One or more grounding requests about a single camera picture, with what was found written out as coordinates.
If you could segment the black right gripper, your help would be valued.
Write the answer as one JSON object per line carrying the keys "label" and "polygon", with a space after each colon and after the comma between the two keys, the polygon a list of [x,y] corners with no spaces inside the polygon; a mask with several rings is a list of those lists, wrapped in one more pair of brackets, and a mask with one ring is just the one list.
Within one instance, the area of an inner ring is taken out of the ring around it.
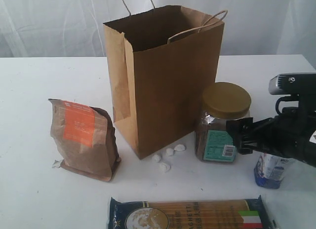
{"label": "black right gripper", "polygon": [[[253,136],[258,140],[257,151],[293,158],[316,166],[316,144],[310,140],[316,131],[315,95],[290,95],[277,99],[277,115],[254,123]],[[250,137],[252,117],[226,121],[226,131],[239,154],[252,154]]]}

